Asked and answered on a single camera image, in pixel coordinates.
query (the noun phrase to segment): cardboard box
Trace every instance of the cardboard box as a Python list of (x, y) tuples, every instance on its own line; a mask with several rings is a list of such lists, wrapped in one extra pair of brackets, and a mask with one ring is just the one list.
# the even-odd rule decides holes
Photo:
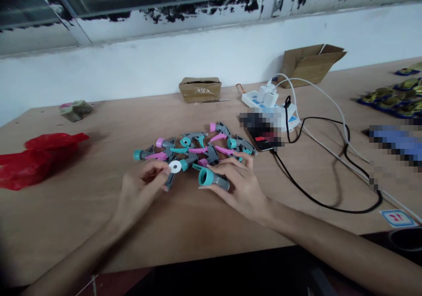
[(185, 103), (220, 99), (221, 82), (218, 78), (184, 78), (179, 84)]
[[(315, 45), (310, 47), (287, 50), (284, 52), (283, 65), (280, 73), (289, 78), (300, 78), (314, 84), (322, 81), (334, 63), (340, 60), (347, 52), (343, 48), (329, 44)], [(277, 82), (285, 78), (279, 76)], [(308, 83), (292, 80), (294, 87), (308, 85)], [(290, 87), (288, 82), (280, 84), (284, 88)]]

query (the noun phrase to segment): red plastic bag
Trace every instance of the red plastic bag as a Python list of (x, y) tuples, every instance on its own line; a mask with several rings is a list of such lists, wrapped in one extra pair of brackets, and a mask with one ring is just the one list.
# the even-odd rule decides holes
[(40, 183), (53, 165), (72, 157), (78, 142), (87, 139), (86, 134), (45, 134), (27, 141), (24, 152), (0, 155), (0, 188), (18, 191)]

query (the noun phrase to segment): black cable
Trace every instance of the black cable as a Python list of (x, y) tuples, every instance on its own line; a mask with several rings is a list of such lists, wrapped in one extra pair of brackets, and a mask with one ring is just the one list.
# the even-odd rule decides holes
[[(302, 134), (302, 129), (303, 129), (303, 126), (305, 125), (305, 121), (307, 120), (307, 119), (323, 119), (323, 120), (328, 120), (328, 121), (331, 121), (331, 122), (333, 122), (333, 123), (339, 123), (339, 124), (343, 124), (342, 122), (340, 122), (340, 121), (337, 121), (337, 120), (332, 120), (332, 119), (329, 119), (329, 118), (324, 118), (324, 117), (306, 117), (306, 118), (304, 118), (303, 120), (302, 120), (302, 125), (301, 125), (301, 127), (300, 127), (300, 131), (299, 131), (299, 134), (298, 134), (298, 136), (296, 137), (296, 139), (294, 140), (294, 141), (291, 141), (290, 140), (290, 134), (289, 134), (289, 124), (288, 124), (288, 119), (287, 119), (287, 108), (289, 107), (289, 105), (290, 105), (290, 103), (291, 103), (291, 98), (290, 98), (290, 96), (288, 96), (287, 97), (287, 99), (286, 99), (286, 101), (285, 101), (285, 104), (284, 104), (284, 111), (285, 111), (285, 113), (286, 113), (286, 129), (287, 129), (287, 138), (288, 138), (288, 140), (289, 140), (289, 142), (290, 143), (295, 143), (295, 142), (297, 142), (298, 141), (298, 139), (299, 139), (299, 137), (300, 137), (300, 135)], [(345, 125), (346, 126), (346, 129), (347, 129), (347, 141), (350, 141), (350, 129), (349, 129), (349, 126), (347, 126), (347, 125)], [(346, 157), (346, 159), (353, 165), (353, 166), (355, 166), (357, 169), (359, 169), (363, 174), (365, 174), (365, 176), (367, 177), (367, 178), (369, 178), (369, 174), (364, 170), (364, 169), (362, 169), (360, 166), (358, 166), (356, 163), (354, 163), (349, 157), (348, 157), (348, 155), (347, 155), (347, 148), (349, 147), (349, 143), (348, 142), (345, 142), (345, 144), (344, 144), (344, 147), (343, 147), (343, 153), (344, 153), (344, 156)], [(294, 186), (296, 186), (307, 198), (309, 198), (311, 201), (313, 201), (314, 203), (316, 203), (316, 204), (318, 204), (318, 205), (320, 205), (320, 206), (322, 206), (322, 207), (324, 207), (324, 208), (328, 208), (328, 209), (331, 209), (331, 210), (335, 210), (335, 211), (339, 211), (339, 212), (341, 212), (341, 213), (352, 213), (352, 214), (362, 214), (362, 213), (369, 213), (369, 212), (371, 212), (371, 211), (373, 211), (373, 210), (375, 210), (378, 206), (380, 206), (381, 205), (381, 203), (382, 203), (382, 200), (383, 200), (383, 198), (382, 198), (382, 194), (381, 194), (381, 192), (380, 192), (380, 190), (378, 189), (378, 186), (377, 185), (375, 185), (374, 184), (374, 187), (375, 187), (375, 191), (376, 191), (376, 193), (377, 193), (377, 195), (378, 195), (378, 201), (373, 205), (373, 206), (371, 206), (370, 208), (368, 208), (368, 209), (365, 209), (365, 210), (345, 210), (345, 209), (340, 209), (340, 208), (335, 208), (335, 207), (331, 207), (331, 206), (328, 206), (328, 205), (325, 205), (325, 204), (323, 204), (323, 203), (321, 203), (321, 202), (319, 202), (319, 201), (317, 201), (315, 198), (313, 198), (311, 195), (309, 195), (302, 187), (300, 187), (300, 185), (295, 181), (295, 179), (291, 176), (291, 174), (290, 174), (290, 172), (287, 170), (287, 168), (286, 168), (286, 166), (284, 165), (284, 163), (283, 163), (283, 161), (280, 159), (280, 157), (278, 156), (278, 153), (277, 153), (277, 151), (274, 151), (273, 150), (273, 154), (277, 157), (277, 159), (278, 159), (278, 161), (280, 162), (280, 164), (282, 165), (282, 167), (284, 168), (284, 170), (286, 171), (286, 174), (289, 176), (289, 178), (290, 178), (290, 181), (293, 183), (293, 185)]]

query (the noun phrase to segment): wooden table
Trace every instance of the wooden table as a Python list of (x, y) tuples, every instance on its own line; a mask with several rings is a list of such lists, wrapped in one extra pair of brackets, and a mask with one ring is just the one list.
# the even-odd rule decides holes
[[(389, 163), (392, 171), (397, 162), (390, 158), (385, 160), (383, 153), (386, 152), (371, 146), (360, 131), (370, 125), (400, 122), (357, 104), (351, 98), (404, 80), (391, 72), (421, 60), (331, 72), (320, 85), (341, 106), (352, 130), (353, 146), (381, 165)], [(245, 85), (244, 88), (250, 91), (259, 85)], [(291, 91), (280, 88), (278, 93), (279, 103), (282, 103)], [(335, 106), (315, 88), (298, 87), (296, 95), (301, 118), (321, 116), (340, 120)], [(210, 122), (220, 120), (233, 133), (246, 136), (237, 118), (240, 112), (246, 111), (240, 101), (239, 89), (222, 88), (221, 98), (231, 100), (185, 104), (181, 94), (170, 94), (98, 102), (94, 111), (77, 123), (62, 118), (57, 106), (34, 108), (1, 127), (0, 154), (20, 152), (25, 141), (46, 133), (84, 132), (91, 137), (80, 144), (80, 155), (65, 170), (21, 191), (0, 190), (1, 248), (7, 257), (13, 284), (33, 282), (109, 218), (116, 205), (122, 176), (135, 164), (132, 158), (135, 149), (149, 147), (158, 137), (180, 137), (183, 132), (208, 131)], [(306, 126), (328, 147), (340, 153), (342, 139), (335, 125), (311, 120)], [(365, 182), (306, 135), (298, 143), (286, 145), (279, 154), (298, 183), (321, 202), (360, 210), (377, 200)], [(351, 157), (371, 171), (369, 165), (353, 155)], [(409, 173), (416, 187), (406, 190), (405, 180), (402, 184), (395, 183), (393, 176), (393, 182), (385, 184), (383, 171), (380, 172), (374, 174), (380, 178), (381, 186), (422, 215), (419, 204), (421, 184), (418, 184), (420, 177), (417, 173)], [(356, 234), (391, 230), (379, 210), (391, 209), (393, 205), (384, 202), (379, 209), (364, 215), (338, 213), (317, 206), (295, 188), (269, 152), (258, 154), (255, 173), (269, 197), (295, 209)], [(293, 244), (276, 232), (246, 220), (210, 191), (198, 190), (197, 176), (197, 171), (190, 170), (175, 177), (171, 191), (151, 207), (122, 241), (119, 249), (106, 261), (104, 272)]]

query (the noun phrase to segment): human hand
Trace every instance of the human hand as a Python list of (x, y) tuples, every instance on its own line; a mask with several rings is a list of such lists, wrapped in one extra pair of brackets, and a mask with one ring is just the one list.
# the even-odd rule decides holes
[(170, 171), (166, 162), (148, 160), (126, 172), (117, 209), (110, 221), (119, 233), (133, 227), (154, 199), (167, 190), (164, 184)]
[(250, 220), (258, 222), (264, 220), (268, 215), (269, 199), (262, 192), (253, 172), (254, 159), (244, 152), (235, 152), (234, 155), (242, 157), (242, 163), (234, 157), (230, 157), (222, 160), (216, 166), (207, 166), (214, 173), (225, 175), (235, 186), (234, 191), (227, 192), (216, 184), (199, 188), (212, 190)]

